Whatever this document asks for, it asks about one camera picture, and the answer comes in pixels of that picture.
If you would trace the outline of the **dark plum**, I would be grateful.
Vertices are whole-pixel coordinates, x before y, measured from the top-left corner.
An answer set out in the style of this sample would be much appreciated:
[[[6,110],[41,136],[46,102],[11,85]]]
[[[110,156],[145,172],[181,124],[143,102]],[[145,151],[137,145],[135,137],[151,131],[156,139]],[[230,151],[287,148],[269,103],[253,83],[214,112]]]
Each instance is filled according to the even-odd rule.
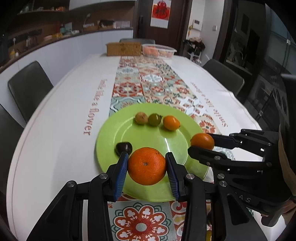
[[[128,155],[130,155],[132,153],[132,144],[129,142],[117,143],[115,146],[115,152],[117,156],[120,156],[123,152],[126,152]]]

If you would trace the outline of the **grey chair table end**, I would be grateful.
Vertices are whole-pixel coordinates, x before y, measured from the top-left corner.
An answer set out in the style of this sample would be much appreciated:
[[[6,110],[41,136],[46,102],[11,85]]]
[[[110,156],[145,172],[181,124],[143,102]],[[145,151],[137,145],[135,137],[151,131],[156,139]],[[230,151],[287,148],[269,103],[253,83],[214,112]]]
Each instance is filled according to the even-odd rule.
[[[155,44],[155,40],[153,39],[143,39],[143,38],[122,38],[119,40],[120,43],[140,43],[140,44]]]

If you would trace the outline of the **small orange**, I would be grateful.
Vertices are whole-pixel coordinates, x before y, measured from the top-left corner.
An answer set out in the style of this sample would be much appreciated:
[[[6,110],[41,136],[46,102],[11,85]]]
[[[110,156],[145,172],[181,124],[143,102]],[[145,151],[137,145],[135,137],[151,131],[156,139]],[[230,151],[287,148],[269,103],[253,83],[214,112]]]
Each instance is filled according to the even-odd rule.
[[[200,147],[207,150],[213,150],[215,146],[214,139],[207,133],[197,133],[190,140],[191,146]]]

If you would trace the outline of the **small orange kumquat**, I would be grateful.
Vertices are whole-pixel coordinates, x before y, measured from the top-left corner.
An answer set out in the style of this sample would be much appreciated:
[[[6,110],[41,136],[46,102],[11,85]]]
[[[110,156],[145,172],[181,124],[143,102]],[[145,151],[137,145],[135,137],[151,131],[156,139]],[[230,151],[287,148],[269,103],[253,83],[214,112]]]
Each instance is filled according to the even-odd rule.
[[[176,131],[180,126],[180,122],[172,115],[163,118],[163,125],[169,131]]]

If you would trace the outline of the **green tomato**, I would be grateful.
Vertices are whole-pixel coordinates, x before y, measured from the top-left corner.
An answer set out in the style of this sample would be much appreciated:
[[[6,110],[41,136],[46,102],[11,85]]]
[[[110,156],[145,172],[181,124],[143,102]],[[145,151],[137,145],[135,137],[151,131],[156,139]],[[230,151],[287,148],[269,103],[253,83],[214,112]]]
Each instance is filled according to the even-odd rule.
[[[212,240],[212,231],[207,230],[206,231],[206,241],[211,241]]]
[[[162,116],[157,114],[157,113],[152,113],[149,117],[148,117],[148,123],[150,126],[158,126],[161,121],[162,121]]]

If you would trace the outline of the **woven wicker box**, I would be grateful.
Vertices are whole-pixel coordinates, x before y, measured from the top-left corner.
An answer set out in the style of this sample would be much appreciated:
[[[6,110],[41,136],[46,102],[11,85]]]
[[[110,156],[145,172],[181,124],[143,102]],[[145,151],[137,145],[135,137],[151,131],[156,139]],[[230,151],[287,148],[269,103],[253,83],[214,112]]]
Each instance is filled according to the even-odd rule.
[[[106,44],[107,56],[140,56],[142,45],[139,42],[111,42]]]

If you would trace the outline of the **grey chair right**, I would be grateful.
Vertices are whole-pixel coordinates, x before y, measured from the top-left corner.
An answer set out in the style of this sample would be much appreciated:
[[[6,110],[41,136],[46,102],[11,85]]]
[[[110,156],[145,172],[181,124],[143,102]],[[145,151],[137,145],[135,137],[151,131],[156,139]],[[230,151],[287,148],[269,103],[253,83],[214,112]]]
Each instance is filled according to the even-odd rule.
[[[210,59],[203,68],[218,80],[228,91],[237,96],[243,88],[244,79],[221,62]]]

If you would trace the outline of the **beige round fruit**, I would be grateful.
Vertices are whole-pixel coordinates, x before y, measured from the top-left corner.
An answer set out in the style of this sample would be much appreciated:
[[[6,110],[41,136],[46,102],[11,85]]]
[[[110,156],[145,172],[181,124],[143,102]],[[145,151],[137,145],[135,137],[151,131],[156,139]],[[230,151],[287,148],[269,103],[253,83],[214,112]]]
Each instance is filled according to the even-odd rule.
[[[212,228],[212,212],[211,211],[209,211],[209,213],[207,214],[206,223],[209,229],[211,229]]]
[[[148,116],[143,112],[138,112],[135,115],[135,122],[138,125],[146,125],[148,123]]]

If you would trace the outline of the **grey chair far left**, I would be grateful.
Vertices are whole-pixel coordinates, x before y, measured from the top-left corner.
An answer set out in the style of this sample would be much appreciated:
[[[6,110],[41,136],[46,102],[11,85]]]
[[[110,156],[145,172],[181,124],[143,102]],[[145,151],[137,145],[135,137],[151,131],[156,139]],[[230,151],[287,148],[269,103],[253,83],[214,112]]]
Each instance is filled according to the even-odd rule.
[[[8,88],[23,119],[28,122],[53,84],[40,63],[34,61],[8,81]]]

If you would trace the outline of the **grey chair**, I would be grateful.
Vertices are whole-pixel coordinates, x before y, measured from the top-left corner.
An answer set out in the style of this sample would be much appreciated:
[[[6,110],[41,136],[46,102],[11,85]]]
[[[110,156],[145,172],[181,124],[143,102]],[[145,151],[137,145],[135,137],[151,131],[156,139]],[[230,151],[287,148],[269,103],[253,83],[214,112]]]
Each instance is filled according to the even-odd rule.
[[[210,59],[203,68],[218,80],[228,91],[237,96],[243,88],[244,79],[221,62]]]
[[[4,109],[2,105],[0,114],[1,193],[6,195],[11,160],[23,132],[23,127]]]
[[[53,84],[40,63],[34,61],[8,81],[8,88],[23,119],[28,122]]]

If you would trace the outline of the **patterned table runner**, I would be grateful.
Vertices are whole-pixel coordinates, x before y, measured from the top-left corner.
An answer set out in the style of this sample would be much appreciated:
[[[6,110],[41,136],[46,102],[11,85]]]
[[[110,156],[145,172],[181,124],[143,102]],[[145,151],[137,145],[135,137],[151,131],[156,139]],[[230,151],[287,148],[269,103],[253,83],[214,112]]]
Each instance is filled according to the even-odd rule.
[[[114,82],[109,115],[121,126],[116,140],[128,141],[134,149],[152,147],[165,154],[180,151],[178,159],[205,181],[212,171],[192,160],[186,145],[199,132],[227,134],[241,126],[234,94],[209,71],[183,57],[171,60],[145,56],[107,57],[107,70]],[[132,105],[147,115],[172,115],[181,126],[177,131],[140,126],[118,115]]]

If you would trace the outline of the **green plate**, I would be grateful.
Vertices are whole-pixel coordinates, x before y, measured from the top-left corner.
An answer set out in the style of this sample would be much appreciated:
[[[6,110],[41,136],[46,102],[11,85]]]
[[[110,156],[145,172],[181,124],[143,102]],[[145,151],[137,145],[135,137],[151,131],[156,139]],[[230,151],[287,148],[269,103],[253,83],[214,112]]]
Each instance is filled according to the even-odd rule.
[[[138,112],[147,115],[156,113],[163,117],[171,115],[181,126],[175,131],[169,131],[163,124],[139,125],[134,119]],[[155,175],[157,179],[154,184],[141,185],[127,175],[123,192],[135,199],[149,202],[172,201],[174,197],[168,176],[164,172],[165,154],[173,153],[177,163],[184,165],[189,173],[204,178],[208,167],[192,159],[187,152],[192,136],[201,132],[202,129],[191,117],[177,109],[162,104],[134,104],[112,114],[103,124],[96,140],[96,156],[100,168],[106,172],[119,159],[115,152],[116,145],[130,143],[130,158],[144,175],[142,179],[148,180],[148,175]]]

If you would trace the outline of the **dark wooden door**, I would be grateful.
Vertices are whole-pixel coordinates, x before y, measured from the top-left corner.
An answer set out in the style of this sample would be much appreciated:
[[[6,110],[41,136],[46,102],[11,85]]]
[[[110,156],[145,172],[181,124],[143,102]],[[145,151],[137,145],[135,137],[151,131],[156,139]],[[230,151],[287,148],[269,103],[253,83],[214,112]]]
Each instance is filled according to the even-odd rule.
[[[191,7],[192,1],[189,0],[137,1],[134,36],[172,47],[177,50],[177,55],[181,55]]]

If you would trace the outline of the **grey chair near left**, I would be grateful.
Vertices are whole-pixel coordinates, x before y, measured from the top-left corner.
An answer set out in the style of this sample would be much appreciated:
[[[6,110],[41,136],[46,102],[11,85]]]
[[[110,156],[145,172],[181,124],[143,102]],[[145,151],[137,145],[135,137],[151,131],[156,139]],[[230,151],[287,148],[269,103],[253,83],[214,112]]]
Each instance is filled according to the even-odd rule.
[[[4,109],[2,105],[0,114],[1,193],[6,195],[11,160],[23,132],[23,127]]]

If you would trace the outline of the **red wall calendar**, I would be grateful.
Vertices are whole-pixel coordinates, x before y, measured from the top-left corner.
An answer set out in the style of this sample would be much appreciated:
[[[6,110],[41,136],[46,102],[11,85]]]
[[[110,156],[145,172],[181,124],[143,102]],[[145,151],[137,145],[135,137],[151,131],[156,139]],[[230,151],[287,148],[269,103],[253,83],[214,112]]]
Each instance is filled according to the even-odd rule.
[[[154,0],[152,3],[151,27],[167,29],[171,12],[171,1]]]

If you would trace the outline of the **large orange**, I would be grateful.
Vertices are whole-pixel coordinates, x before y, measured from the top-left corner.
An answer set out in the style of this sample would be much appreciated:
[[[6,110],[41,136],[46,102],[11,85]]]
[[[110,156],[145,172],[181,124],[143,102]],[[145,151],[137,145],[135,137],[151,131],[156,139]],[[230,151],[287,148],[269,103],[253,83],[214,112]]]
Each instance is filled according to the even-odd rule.
[[[154,185],[166,174],[165,157],[156,149],[143,147],[135,150],[128,160],[128,174],[140,185]]]

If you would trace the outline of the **white tablecloth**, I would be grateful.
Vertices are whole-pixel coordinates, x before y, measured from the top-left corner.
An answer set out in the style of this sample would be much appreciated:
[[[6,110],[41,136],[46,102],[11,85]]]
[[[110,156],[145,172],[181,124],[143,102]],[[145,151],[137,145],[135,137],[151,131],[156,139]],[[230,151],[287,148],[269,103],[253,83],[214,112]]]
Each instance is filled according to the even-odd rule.
[[[96,140],[110,117],[114,82],[105,55],[91,55],[65,75],[28,121],[15,149],[8,177],[6,207],[18,240],[26,240],[45,209],[70,180],[91,181],[102,169]],[[239,102],[242,129],[260,125]]]

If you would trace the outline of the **white plastic basket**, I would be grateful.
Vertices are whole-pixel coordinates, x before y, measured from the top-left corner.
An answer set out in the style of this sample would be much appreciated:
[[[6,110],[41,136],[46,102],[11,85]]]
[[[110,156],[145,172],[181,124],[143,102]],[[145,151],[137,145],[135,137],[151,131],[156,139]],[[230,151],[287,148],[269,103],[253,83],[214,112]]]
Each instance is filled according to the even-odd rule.
[[[169,59],[174,56],[177,50],[164,45],[142,44],[142,52],[146,57]]]

